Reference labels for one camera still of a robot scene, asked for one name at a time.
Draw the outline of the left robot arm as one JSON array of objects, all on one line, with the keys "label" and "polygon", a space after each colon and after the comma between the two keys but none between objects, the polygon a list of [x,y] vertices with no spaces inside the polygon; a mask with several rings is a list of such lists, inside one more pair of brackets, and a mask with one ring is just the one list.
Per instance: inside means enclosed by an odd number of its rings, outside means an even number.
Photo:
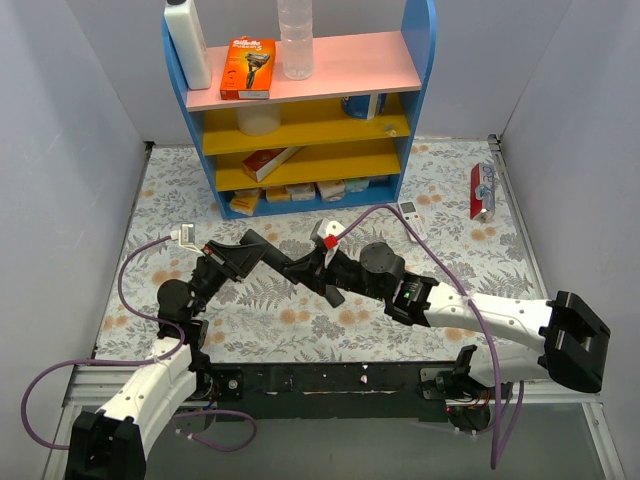
[{"label": "left robot arm", "polygon": [[153,444],[185,400],[241,399],[243,373],[214,366],[202,352],[208,324],[198,316],[226,281],[246,278],[265,251],[210,241],[198,250],[189,281],[159,287],[160,330],[149,357],[96,412],[75,420],[65,478],[142,479]]}]

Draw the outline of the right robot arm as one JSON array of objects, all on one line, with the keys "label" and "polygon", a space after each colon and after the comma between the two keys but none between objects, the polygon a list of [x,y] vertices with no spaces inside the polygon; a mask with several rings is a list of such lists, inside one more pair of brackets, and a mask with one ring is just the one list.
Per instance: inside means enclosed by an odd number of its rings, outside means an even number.
[{"label": "right robot arm", "polygon": [[611,330],[575,293],[560,291],[553,300],[465,297],[446,283],[407,271],[404,259],[384,242],[366,246],[356,260],[318,246],[286,262],[284,273],[332,303],[339,289],[381,300],[385,314],[404,325],[504,339],[507,348],[498,355],[503,382],[549,378],[578,392],[602,389]]}]

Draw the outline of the black remote control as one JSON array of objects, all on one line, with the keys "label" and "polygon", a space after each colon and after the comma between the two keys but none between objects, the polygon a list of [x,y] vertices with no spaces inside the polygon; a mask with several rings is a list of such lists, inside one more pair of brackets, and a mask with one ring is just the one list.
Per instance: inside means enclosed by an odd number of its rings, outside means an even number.
[{"label": "black remote control", "polygon": [[271,245],[265,246],[261,260],[280,275],[284,277],[289,276],[288,268],[292,264],[293,260],[282,253],[279,249]]}]

